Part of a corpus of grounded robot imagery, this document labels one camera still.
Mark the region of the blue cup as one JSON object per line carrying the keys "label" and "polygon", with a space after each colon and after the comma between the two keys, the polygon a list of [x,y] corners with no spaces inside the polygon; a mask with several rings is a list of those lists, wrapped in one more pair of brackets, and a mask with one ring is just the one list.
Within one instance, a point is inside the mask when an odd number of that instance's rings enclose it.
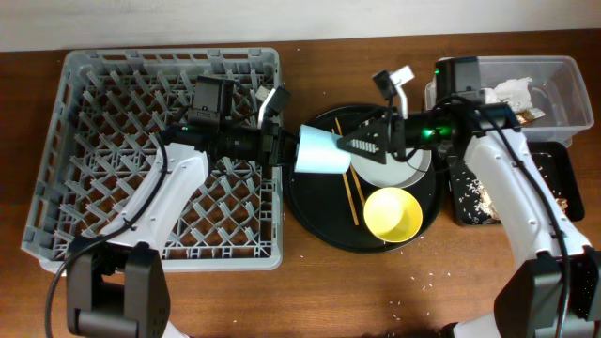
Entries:
{"label": "blue cup", "polygon": [[340,135],[301,125],[299,137],[295,173],[343,174],[349,168],[350,154],[337,146]]}

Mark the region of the yellow bowl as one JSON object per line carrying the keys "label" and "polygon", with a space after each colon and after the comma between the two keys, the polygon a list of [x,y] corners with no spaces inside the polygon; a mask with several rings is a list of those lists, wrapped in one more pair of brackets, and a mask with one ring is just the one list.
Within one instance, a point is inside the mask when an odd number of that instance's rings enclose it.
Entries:
{"label": "yellow bowl", "polygon": [[369,232],[385,242],[412,239],[422,227],[424,215],[418,200],[408,191],[387,187],[373,192],[363,207]]}

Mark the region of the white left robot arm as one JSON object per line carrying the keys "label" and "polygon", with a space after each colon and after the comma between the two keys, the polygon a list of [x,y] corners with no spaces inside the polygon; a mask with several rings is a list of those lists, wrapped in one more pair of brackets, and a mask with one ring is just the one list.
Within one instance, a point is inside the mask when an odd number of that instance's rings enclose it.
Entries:
{"label": "white left robot arm", "polygon": [[229,158],[261,166],[296,159],[297,135],[273,122],[174,123],[158,135],[149,173],[118,216],[95,238],[76,238],[45,300],[44,333],[53,336],[57,285],[67,287],[69,332],[82,337],[180,337],[170,320],[171,298],[162,251],[193,193],[214,162]]}

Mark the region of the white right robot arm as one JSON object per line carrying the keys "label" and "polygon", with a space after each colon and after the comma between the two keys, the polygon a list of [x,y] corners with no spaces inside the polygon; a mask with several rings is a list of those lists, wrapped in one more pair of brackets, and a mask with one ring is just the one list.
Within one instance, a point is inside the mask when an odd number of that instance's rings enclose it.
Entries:
{"label": "white right robot arm", "polygon": [[412,150],[449,146],[486,188],[510,240],[517,270],[491,314],[445,326],[446,337],[597,337],[600,252],[562,212],[505,103],[459,96],[421,115],[385,115],[337,141],[384,163]]}

